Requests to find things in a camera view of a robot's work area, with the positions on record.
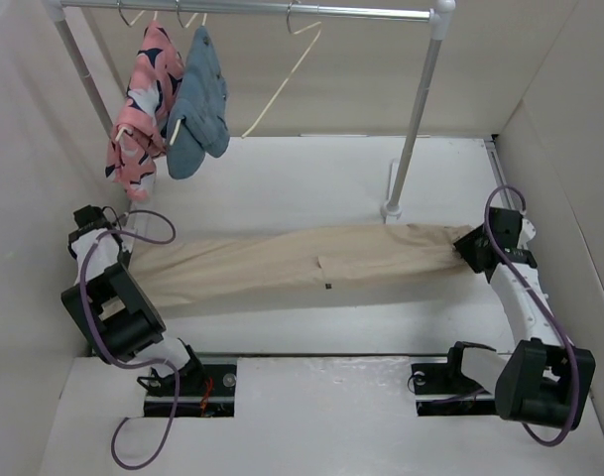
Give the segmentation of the beige trousers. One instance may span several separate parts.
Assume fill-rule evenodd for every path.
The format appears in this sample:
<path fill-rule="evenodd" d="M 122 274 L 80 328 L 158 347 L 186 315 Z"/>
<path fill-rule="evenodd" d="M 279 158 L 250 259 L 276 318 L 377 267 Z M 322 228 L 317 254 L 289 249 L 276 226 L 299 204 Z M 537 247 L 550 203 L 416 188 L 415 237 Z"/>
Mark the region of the beige trousers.
<path fill-rule="evenodd" d="M 363 224 L 281 235 L 140 243 L 129 271 L 156 307 L 252 292 L 420 282 L 468 270 L 471 226 Z"/>

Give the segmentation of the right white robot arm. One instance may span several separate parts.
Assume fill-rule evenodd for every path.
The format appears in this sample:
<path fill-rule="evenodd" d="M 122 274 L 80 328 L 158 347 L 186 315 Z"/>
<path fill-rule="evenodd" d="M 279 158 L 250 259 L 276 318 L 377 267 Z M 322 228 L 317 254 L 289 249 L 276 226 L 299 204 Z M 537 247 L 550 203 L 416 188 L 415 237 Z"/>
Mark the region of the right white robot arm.
<path fill-rule="evenodd" d="M 487 211 L 484 223 L 453 246 L 499 298 L 516 347 L 504 359 L 483 345 L 458 343 L 459 357 L 442 366 L 442 378 L 456 391 L 476 382 L 493 396 L 504 420 L 575 430 L 595 358 L 551 324 L 537 262 L 523 247 L 533 236 L 533 225 L 519 211 L 493 206 Z"/>

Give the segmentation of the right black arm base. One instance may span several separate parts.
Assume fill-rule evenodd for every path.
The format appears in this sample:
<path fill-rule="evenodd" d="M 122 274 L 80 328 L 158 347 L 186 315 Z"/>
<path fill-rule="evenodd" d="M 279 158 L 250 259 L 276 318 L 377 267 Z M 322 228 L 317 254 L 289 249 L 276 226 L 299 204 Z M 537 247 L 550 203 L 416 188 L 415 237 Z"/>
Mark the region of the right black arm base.
<path fill-rule="evenodd" d="M 493 397 L 446 362 L 412 365 L 408 389 L 419 417 L 474 417 L 496 414 Z"/>

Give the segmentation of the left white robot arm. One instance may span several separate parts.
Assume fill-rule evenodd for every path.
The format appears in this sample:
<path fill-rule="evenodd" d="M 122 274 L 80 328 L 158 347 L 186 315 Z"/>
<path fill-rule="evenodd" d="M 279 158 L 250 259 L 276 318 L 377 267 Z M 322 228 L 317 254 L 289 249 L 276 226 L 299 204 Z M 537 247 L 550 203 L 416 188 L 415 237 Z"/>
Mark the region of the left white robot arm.
<path fill-rule="evenodd" d="M 199 391 L 207 380 L 205 368 L 189 345 L 164 335 L 162 318 L 129 271 L 135 239 L 170 244 L 175 226 L 169 225 L 170 238 L 156 241 L 122 229 L 119 218 L 108 219 L 98 206 L 86 205 L 73 217 L 77 229 L 68 235 L 68 252 L 77 263 L 77 278 L 60 299 L 91 349 L 121 369 L 152 367 L 160 387 Z"/>

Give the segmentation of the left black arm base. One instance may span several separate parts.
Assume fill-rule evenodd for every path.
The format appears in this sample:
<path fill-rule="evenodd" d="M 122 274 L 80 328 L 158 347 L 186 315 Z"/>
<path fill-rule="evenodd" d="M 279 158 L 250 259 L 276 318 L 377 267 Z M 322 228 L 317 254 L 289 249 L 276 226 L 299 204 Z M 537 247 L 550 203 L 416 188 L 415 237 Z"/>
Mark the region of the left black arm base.
<path fill-rule="evenodd" d="M 181 371 L 175 417 L 234 417 L 235 364 L 205 364 L 202 370 Z M 145 390 L 145 417 L 169 417 L 175 396 L 175 375 L 161 378 L 155 370 L 137 378 Z"/>

